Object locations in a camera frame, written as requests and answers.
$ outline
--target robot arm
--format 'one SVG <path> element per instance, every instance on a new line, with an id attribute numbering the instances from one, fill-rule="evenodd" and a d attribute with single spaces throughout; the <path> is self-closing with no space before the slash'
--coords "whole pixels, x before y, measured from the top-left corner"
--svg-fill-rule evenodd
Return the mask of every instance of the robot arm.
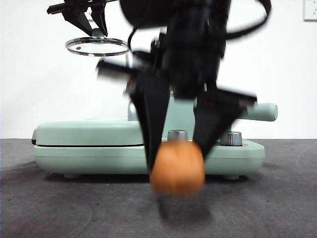
<path id="1" fill-rule="evenodd" d="M 104 9 L 109 1 L 113 0 L 65 0 L 50 6 L 48 13 L 62 13 L 66 21 L 91 36 L 84 15 L 91 7 L 94 21 L 107 36 Z M 150 171 L 161 144 L 171 91 L 175 98 L 197 99 L 193 141 L 203 156 L 246 107 L 257 101 L 254 96 L 218 89 L 216 79 L 226 40 L 244 36 L 266 23 L 270 0 L 258 1 L 266 17 L 244 30 L 228 33 L 231 0 L 120 0 L 125 17 L 134 26 L 133 33 L 138 28 L 167 26 L 167 33 L 152 42 L 150 53 L 133 52 L 143 62 L 141 67 L 122 67 L 103 60 L 97 66 L 99 74 L 130 75 L 127 93 L 138 113 Z"/>

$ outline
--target mint green device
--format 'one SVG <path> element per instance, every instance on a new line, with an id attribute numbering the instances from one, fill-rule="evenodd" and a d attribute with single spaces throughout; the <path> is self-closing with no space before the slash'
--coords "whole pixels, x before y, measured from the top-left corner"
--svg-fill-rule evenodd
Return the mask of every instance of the mint green device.
<path id="1" fill-rule="evenodd" d="M 193 136 L 195 118 L 193 101 L 170 98 L 162 141 L 172 130 Z M 147 174 L 142 131 L 129 104 L 128 120 L 87 119 L 47 122 L 33 133 L 35 161 L 45 171 L 76 178 L 83 174 Z M 274 121 L 277 106 L 257 104 L 247 108 L 240 119 Z M 242 139 L 241 133 L 228 131 L 206 156 L 207 175 L 238 179 L 256 172 L 265 158 L 264 147 Z"/>

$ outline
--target silver knob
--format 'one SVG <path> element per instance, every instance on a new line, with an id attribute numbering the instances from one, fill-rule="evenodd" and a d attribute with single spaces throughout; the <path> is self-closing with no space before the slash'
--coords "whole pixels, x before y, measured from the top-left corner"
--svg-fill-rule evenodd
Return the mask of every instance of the silver knob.
<path id="1" fill-rule="evenodd" d="M 220 137 L 220 144 L 226 146 L 241 146 L 242 134 L 238 131 L 227 131 Z"/>
<path id="2" fill-rule="evenodd" d="M 169 130 L 167 133 L 167 140 L 187 140 L 188 134 L 186 130 Z"/>
<path id="3" fill-rule="evenodd" d="M 134 120 L 139 120 L 138 114 L 134 104 L 130 101 L 128 105 L 128 121 L 134 121 Z"/>

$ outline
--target electrical outlet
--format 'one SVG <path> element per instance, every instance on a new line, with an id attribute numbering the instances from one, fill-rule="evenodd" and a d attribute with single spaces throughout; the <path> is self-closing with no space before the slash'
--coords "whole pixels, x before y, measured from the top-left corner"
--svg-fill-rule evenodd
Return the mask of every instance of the electrical outlet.
<path id="1" fill-rule="evenodd" d="M 304 21 L 317 21 L 317 0 L 304 0 Z"/>

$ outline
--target orange ball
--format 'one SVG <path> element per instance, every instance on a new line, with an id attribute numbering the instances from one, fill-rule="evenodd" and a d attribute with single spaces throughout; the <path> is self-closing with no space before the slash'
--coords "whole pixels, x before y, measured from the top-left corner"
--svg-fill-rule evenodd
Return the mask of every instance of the orange ball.
<path id="1" fill-rule="evenodd" d="M 205 183 L 200 147 L 189 141 L 163 142 L 150 174 L 150 183 L 154 191 L 174 196 L 199 192 Z"/>

